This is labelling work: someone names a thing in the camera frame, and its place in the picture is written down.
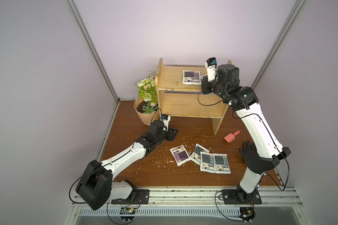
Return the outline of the purple coffee bag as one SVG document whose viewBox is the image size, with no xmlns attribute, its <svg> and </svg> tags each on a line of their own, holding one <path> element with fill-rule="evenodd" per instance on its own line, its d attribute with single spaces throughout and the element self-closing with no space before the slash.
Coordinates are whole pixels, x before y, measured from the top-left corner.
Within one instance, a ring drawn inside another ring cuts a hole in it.
<svg viewBox="0 0 338 225">
<path fill-rule="evenodd" d="M 177 166 L 181 166 L 184 163 L 190 161 L 190 156 L 184 147 L 184 145 L 180 145 L 178 147 L 174 147 L 170 149 L 171 154 L 173 155 Z"/>
<path fill-rule="evenodd" d="M 208 80 L 207 74 L 205 74 L 204 76 L 201 76 L 201 81 L 203 80 Z"/>
<path fill-rule="evenodd" d="M 200 71 L 183 70 L 183 83 L 188 85 L 200 85 L 201 84 Z"/>
</svg>

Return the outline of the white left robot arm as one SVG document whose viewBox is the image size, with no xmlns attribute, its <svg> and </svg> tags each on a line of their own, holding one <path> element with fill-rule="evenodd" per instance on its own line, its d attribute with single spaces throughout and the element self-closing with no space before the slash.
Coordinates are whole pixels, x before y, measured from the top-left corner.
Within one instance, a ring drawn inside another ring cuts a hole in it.
<svg viewBox="0 0 338 225">
<path fill-rule="evenodd" d="M 149 130 L 137 138 L 133 144 L 104 161 L 91 161 L 76 187 L 77 194 L 92 210 L 97 210 L 106 202 L 118 200 L 132 203 L 136 199 L 137 187 L 130 181 L 114 182 L 114 179 L 134 162 L 144 158 L 164 141 L 175 140 L 178 130 L 169 128 L 171 117 L 167 114 L 149 125 Z"/>
</svg>

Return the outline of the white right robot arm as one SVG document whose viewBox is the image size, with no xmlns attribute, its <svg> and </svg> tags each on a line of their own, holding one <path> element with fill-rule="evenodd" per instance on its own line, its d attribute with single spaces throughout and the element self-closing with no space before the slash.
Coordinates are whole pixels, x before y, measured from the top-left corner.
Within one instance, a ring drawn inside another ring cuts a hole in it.
<svg viewBox="0 0 338 225">
<path fill-rule="evenodd" d="M 214 93 L 229 105 L 246 126 L 252 141 L 243 143 L 239 152 L 246 171 L 237 186 L 237 198 L 248 201 L 257 190 L 263 175 L 286 159 L 291 151 L 275 137 L 262 113 L 258 97 L 250 87 L 240 86 L 239 68 L 232 64 L 217 66 L 214 58 L 205 63 L 207 74 L 201 82 L 202 94 Z"/>
</svg>

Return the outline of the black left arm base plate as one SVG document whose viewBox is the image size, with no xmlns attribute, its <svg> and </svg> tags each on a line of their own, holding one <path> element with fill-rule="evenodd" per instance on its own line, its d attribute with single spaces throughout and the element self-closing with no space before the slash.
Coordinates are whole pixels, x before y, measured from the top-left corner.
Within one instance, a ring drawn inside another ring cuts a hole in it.
<svg viewBox="0 0 338 225">
<path fill-rule="evenodd" d="M 111 200 L 111 204 L 130 205 L 130 204 L 143 204 L 146 205 L 149 202 L 149 189 L 136 189 L 133 190 L 127 199 L 114 199 Z"/>
</svg>

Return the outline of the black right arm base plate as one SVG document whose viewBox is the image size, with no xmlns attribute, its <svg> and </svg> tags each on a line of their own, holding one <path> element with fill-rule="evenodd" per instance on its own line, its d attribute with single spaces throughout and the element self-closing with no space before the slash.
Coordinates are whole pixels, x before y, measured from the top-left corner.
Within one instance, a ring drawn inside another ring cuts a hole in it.
<svg viewBox="0 0 338 225">
<path fill-rule="evenodd" d="M 245 205 L 251 205 L 251 204 L 262 204 L 262 200 L 259 194 L 258 190 L 255 190 L 253 193 L 246 193 L 242 190 L 236 190 L 236 189 L 223 189 L 221 190 L 223 195 L 224 204 L 245 204 Z"/>
</svg>

